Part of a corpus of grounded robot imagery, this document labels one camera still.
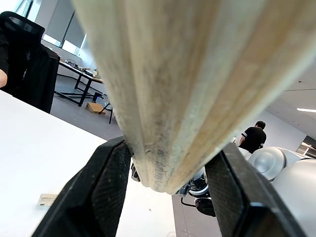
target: black office chair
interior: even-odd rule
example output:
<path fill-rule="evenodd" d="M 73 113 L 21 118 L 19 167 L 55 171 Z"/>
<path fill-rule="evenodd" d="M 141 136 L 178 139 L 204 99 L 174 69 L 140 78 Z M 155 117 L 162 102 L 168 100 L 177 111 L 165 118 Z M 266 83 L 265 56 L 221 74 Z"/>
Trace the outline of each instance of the black office chair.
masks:
<path fill-rule="evenodd" d="M 8 82 L 1 90 L 50 112 L 59 56 L 41 44 L 42 26 L 14 12 L 0 14 L 8 41 Z"/>

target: person's arm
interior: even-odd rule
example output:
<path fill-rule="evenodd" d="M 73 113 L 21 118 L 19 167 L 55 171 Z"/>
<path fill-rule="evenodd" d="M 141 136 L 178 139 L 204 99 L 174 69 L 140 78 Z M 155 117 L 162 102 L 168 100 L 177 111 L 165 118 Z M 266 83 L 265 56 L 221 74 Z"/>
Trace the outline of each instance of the person's arm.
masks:
<path fill-rule="evenodd" d="M 6 85 L 7 80 L 8 76 L 3 70 L 0 69 L 0 88 Z"/>
<path fill-rule="evenodd" d="M 261 143 L 261 145 L 260 145 L 259 148 L 263 148 L 263 146 L 264 146 L 264 144 L 265 144 L 265 142 L 266 142 L 266 139 L 267 139 L 267 137 L 265 137 L 265 138 L 263 139 L 263 141 L 262 141 L 262 143 Z"/>
<path fill-rule="evenodd" d="M 241 145 L 244 142 L 244 140 L 245 140 L 245 137 L 241 136 L 240 141 L 239 141 L 239 145 Z"/>
<path fill-rule="evenodd" d="M 7 74 L 9 71 L 8 48 L 8 41 L 3 30 L 0 29 L 0 88 L 4 87 L 7 82 Z"/>
<path fill-rule="evenodd" d="M 248 136 L 248 134 L 250 133 L 251 128 L 247 128 L 247 130 L 243 133 L 241 133 L 241 139 L 239 141 L 239 146 L 244 142 L 244 140 L 246 139 L 246 137 Z"/>

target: white table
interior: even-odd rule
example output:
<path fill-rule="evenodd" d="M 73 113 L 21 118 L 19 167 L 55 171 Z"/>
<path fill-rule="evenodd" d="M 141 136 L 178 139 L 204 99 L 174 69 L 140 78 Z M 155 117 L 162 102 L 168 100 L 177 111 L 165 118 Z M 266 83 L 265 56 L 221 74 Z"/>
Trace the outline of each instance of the white table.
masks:
<path fill-rule="evenodd" d="M 104 142 L 0 91 L 0 236 L 30 236 L 48 210 L 40 195 L 58 194 Z M 171 196 L 130 179 L 117 232 L 125 236 L 175 237 Z"/>

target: person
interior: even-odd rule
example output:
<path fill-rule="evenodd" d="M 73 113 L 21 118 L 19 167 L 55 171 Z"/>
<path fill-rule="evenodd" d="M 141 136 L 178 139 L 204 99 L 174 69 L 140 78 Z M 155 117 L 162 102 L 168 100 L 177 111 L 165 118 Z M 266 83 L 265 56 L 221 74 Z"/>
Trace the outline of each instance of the person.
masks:
<path fill-rule="evenodd" d="M 248 160 L 252 153 L 262 148 L 266 141 L 266 134 L 263 129 L 266 124 L 263 121 L 257 121 L 254 127 L 249 127 L 241 134 L 239 142 L 239 150 L 241 154 Z"/>
<path fill-rule="evenodd" d="M 0 88 L 6 85 L 8 71 L 8 41 L 0 29 Z"/>

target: white robot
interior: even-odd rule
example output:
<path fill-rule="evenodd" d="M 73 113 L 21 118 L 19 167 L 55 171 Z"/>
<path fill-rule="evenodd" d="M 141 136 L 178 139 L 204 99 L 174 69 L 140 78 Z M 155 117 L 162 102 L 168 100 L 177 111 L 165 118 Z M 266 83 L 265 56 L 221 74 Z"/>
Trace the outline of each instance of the white robot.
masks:
<path fill-rule="evenodd" d="M 256 150 L 248 162 L 272 183 L 306 236 L 315 236 L 316 159 L 267 147 Z"/>

